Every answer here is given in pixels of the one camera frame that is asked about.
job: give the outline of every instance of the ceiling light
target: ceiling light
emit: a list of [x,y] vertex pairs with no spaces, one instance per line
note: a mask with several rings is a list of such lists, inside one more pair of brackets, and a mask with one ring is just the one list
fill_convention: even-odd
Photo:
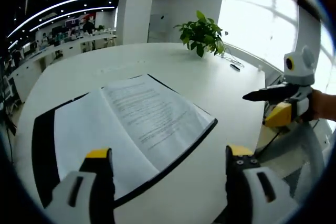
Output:
[[34,31],[35,29],[37,29],[37,28],[39,28],[39,27],[41,27],[41,26],[44,26],[45,24],[47,24],[47,23],[49,23],[49,22],[55,21],[55,20],[57,20],[57,19],[59,19],[59,18],[63,18],[63,17],[66,17],[66,16],[68,16],[68,18],[69,18],[70,15],[75,14],[75,13],[87,12],[87,11],[89,11],[89,10],[113,9],[113,8],[114,8],[114,6],[109,6],[109,7],[97,7],[97,8],[90,8],[90,9],[84,9],[84,10],[77,10],[77,11],[75,11],[75,12],[67,13],[67,14],[63,14],[63,15],[60,15],[60,16],[58,16],[58,17],[52,18],[52,19],[50,19],[50,20],[48,20],[48,21],[45,21],[45,22],[43,22],[42,24],[40,24],[40,25],[34,27],[33,29],[31,29],[31,30],[29,30],[29,31]]
[[17,43],[18,43],[19,41],[18,40],[16,40],[13,44],[11,44],[10,46],[9,46],[9,48],[8,49],[11,49],[12,47],[14,47]]
[[61,5],[65,5],[65,4],[69,4],[71,2],[74,2],[74,1],[79,1],[79,0],[67,0],[67,1],[64,1],[62,3],[58,3],[56,5],[53,5],[53,6],[50,6],[40,12],[38,12],[37,14],[33,15],[32,17],[26,19],[21,25],[19,25],[18,27],[16,27],[8,36],[7,38],[9,38],[13,33],[15,33],[16,31],[18,31],[21,27],[23,27],[26,23],[28,23],[29,21],[31,21],[33,18],[36,18],[37,16],[41,15],[42,13],[45,13],[53,8],[56,8],[58,6],[61,6]]

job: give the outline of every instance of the desk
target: desk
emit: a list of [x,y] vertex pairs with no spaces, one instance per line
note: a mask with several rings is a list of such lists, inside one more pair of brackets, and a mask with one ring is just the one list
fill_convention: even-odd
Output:
[[117,223],[212,223],[226,206],[225,146],[257,145],[264,103],[242,96],[265,87],[265,74],[244,62],[237,72],[213,55],[200,58],[182,44],[104,48],[50,65],[37,80],[17,126],[14,162],[28,193],[41,205],[31,157],[34,119],[113,80],[149,73],[218,119],[208,137],[179,166],[114,211]]
[[[25,102],[35,82],[44,71],[44,68],[52,63],[53,58],[51,55],[56,51],[62,50],[64,54],[63,58],[66,59],[74,55],[81,54],[82,51],[80,45],[82,43],[114,37],[116,36],[111,32],[108,32],[94,36],[85,36],[81,39],[70,41],[56,47],[50,46],[24,59],[21,65],[16,70],[14,70],[8,78],[14,79],[15,87],[19,94],[20,100]],[[42,64],[44,66],[43,68],[40,64],[41,60],[44,61]]]

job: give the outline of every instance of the potted plant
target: potted plant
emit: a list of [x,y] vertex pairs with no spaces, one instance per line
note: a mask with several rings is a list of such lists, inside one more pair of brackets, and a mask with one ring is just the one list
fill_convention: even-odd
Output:
[[98,28],[97,28],[98,31],[101,31],[101,30],[104,30],[104,29],[105,29],[105,26],[103,26],[103,25],[99,25]]
[[214,54],[221,54],[224,52],[224,44],[222,42],[222,29],[215,24],[211,18],[206,18],[200,11],[196,12],[198,21],[189,21],[179,27],[182,32],[180,40],[183,44],[187,44],[189,50],[196,49],[196,53],[203,57],[204,51],[214,52]]

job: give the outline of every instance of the white pillar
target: white pillar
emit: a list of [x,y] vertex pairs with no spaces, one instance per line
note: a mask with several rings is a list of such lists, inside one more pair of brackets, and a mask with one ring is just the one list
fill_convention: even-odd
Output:
[[152,0],[119,0],[118,45],[146,43]]

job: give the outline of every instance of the document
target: document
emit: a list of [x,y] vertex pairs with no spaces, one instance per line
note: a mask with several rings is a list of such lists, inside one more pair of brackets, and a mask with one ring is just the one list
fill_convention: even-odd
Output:
[[113,82],[56,110],[60,179],[92,149],[112,148],[118,199],[167,168],[214,120],[148,75]]

